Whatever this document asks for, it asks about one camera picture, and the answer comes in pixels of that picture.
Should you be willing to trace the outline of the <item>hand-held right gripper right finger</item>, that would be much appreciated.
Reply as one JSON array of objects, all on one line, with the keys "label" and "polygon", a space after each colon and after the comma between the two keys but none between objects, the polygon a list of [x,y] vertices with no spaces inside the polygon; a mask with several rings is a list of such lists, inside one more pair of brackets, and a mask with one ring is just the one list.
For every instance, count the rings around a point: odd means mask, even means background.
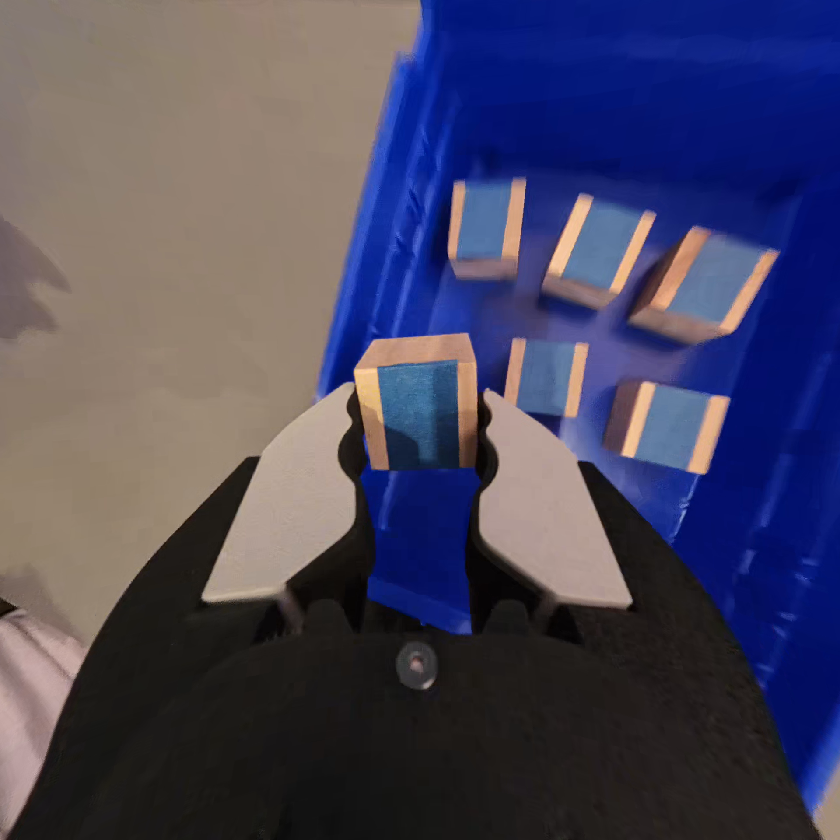
[{"label": "hand-held right gripper right finger", "polygon": [[633,597],[577,458],[491,389],[479,409],[466,545],[472,633],[504,601],[543,627],[570,606],[628,610]]}]

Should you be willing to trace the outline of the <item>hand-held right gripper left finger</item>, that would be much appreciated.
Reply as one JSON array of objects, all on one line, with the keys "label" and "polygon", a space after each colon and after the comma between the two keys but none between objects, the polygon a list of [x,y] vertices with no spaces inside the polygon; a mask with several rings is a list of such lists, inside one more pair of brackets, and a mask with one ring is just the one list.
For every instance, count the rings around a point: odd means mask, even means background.
[{"label": "hand-held right gripper left finger", "polygon": [[332,600],[359,629],[375,536],[355,387],[342,384],[264,449],[204,585],[207,605],[270,602],[288,634]]}]

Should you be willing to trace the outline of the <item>wooden cube with blue tape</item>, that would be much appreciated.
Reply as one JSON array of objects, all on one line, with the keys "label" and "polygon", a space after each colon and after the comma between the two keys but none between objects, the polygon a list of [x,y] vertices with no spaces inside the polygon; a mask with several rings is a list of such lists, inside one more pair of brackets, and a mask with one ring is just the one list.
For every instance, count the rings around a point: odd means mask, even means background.
[{"label": "wooden cube with blue tape", "polygon": [[504,399],[529,414],[577,417],[589,349],[583,342],[513,339]]},{"label": "wooden cube with blue tape", "polygon": [[473,468],[477,362],[467,333],[376,339],[353,370],[371,468]]},{"label": "wooden cube with blue tape", "polygon": [[729,405],[726,395],[626,381],[616,388],[603,446],[627,459],[704,476]]},{"label": "wooden cube with blue tape", "polygon": [[780,252],[694,226],[651,269],[629,326],[697,345],[734,333]]},{"label": "wooden cube with blue tape", "polygon": [[589,310],[606,308],[623,292],[656,217],[651,209],[580,193],[545,270],[541,295]]},{"label": "wooden cube with blue tape", "polygon": [[447,256],[457,279],[516,280],[526,190],[525,177],[454,182]]}]

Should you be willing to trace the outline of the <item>person's pale lavender clothing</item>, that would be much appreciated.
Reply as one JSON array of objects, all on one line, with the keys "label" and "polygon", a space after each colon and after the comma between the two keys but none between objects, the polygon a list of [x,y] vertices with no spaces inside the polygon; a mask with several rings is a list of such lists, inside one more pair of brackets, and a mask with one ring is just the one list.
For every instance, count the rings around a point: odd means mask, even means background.
[{"label": "person's pale lavender clothing", "polygon": [[2,602],[1,838],[8,838],[42,770],[88,648]]}]

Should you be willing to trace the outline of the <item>blue plastic bin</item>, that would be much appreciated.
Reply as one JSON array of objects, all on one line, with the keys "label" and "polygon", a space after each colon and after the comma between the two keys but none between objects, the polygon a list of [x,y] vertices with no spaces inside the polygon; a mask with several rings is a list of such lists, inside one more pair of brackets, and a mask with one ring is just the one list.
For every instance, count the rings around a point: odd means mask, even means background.
[{"label": "blue plastic bin", "polygon": [[[838,2],[423,2],[397,59],[318,377],[372,340],[468,333],[479,388],[514,338],[590,345],[581,412],[546,419],[671,543],[737,635],[813,813],[838,770]],[[459,280],[457,180],[527,179],[518,277]],[[599,311],[541,295],[576,197],[657,217]],[[727,338],[629,326],[694,225],[777,249]],[[704,476],[603,446],[616,388],[730,397]]]}]

